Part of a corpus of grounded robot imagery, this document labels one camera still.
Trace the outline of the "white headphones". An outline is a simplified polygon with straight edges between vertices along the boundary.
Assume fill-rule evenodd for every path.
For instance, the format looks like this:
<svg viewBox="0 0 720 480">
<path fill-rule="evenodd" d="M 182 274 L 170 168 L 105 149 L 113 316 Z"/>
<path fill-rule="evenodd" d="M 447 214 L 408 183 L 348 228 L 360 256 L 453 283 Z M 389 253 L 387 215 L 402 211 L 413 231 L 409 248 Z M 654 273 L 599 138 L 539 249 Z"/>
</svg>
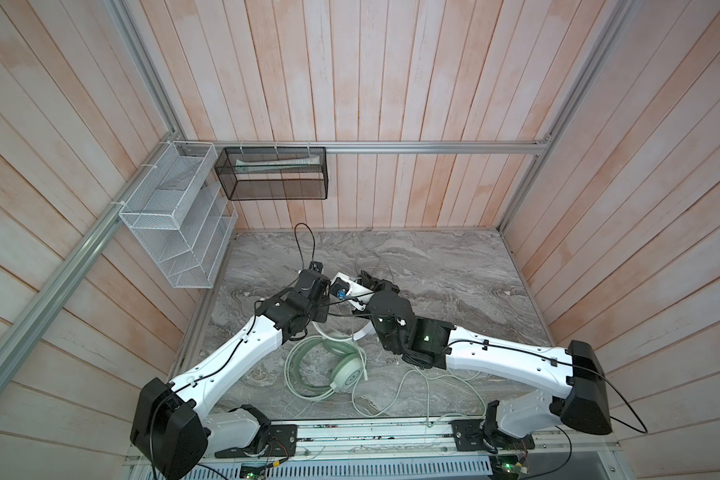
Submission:
<svg viewBox="0 0 720 480">
<path fill-rule="evenodd" d="M 304 328 L 291 342 L 305 340 L 311 329 L 322 339 L 340 343 L 357 342 L 374 334 L 370 318 L 350 300 L 323 299 L 307 308 L 305 318 Z"/>
</svg>

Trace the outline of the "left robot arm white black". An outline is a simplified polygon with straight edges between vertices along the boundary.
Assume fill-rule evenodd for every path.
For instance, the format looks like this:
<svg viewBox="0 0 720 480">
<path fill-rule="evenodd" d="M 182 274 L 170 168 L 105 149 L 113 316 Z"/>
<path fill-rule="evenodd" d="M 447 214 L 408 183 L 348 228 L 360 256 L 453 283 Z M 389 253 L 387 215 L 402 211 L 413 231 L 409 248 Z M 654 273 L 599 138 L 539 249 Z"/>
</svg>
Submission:
<svg viewBox="0 0 720 480">
<path fill-rule="evenodd" d="M 259 302 L 251 319 L 224 345 L 173 380 L 149 381 L 138 398 L 131 443 L 154 476 L 180 479 L 207 454 L 231 449 L 265 453 L 270 420 L 251 405 L 212 414 L 225 392 L 269 353 L 327 318 L 330 280 L 313 261 L 294 283 Z"/>
</svg>

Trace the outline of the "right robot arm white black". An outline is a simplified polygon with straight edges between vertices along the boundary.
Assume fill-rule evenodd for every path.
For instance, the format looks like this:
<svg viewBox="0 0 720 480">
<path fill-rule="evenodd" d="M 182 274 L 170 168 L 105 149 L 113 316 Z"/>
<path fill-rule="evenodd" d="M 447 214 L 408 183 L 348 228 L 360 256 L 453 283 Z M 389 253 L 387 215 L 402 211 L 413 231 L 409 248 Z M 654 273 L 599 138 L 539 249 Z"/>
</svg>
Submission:
<svg viewBox="0 0 720 480">
<path fill-rule="evenodd" d="M 591 435 L 611 433 L 605 374 L 588 343 L 525 345 L 421 317 L 396 285 L 367 273 L 348 281 L 347 298 L 369 316 L 383 348 L 408 364 L 476 371 L 532 387 L 514 400 L 487 405 L 487 436 L 520 439 L 559 424 Z"/>
</svg>

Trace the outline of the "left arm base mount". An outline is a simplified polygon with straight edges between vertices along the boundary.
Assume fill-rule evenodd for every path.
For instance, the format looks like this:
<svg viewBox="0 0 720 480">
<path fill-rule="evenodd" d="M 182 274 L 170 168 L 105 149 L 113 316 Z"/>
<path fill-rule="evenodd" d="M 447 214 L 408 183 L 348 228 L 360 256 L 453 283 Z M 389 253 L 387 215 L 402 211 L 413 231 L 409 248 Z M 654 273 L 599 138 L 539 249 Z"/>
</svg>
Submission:
<svg viewBox="0 0 720 480">
<path fill-rule="evenodd" d="M 215 458 L 290 457 L 298 438 L 296 424 L 274 423 L 252 405 L 210 417 L 208 452 Z"/>
</svg>

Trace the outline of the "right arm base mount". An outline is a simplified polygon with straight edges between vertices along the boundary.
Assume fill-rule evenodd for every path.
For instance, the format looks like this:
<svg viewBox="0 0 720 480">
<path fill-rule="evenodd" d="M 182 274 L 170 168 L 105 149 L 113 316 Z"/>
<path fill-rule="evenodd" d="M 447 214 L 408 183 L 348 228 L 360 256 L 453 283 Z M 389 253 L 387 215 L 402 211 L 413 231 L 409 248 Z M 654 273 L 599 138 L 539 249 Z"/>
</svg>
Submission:
<svg viewBox="0 0 720 480">
<path fill-rule="evenodd" d="M 458 451 L 486 451 L 497 454 L 499 450 L 532 450 L 535 441 L 531 434 L 515 438 L 501 432 L 497 423 L 499 400 L 486 406 L 481 419 L 461 419 L 450 422 L 456 449 Z"/>
</svg>

